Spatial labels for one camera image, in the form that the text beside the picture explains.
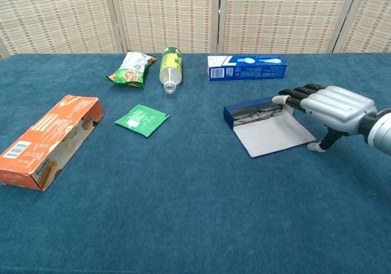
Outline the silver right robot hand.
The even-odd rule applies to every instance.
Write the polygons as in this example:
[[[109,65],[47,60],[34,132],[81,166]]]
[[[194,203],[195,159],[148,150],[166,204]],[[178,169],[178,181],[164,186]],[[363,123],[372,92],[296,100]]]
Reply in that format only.
[[[308,150],[324,152],[342,136],[364,134],[363,120],[374,118],[375,101],[338,86],[309,83],[294,89],[283,89],[272,98],[278,105],[287,105],[310,115],[327,127],[322,141],[310,143]]]

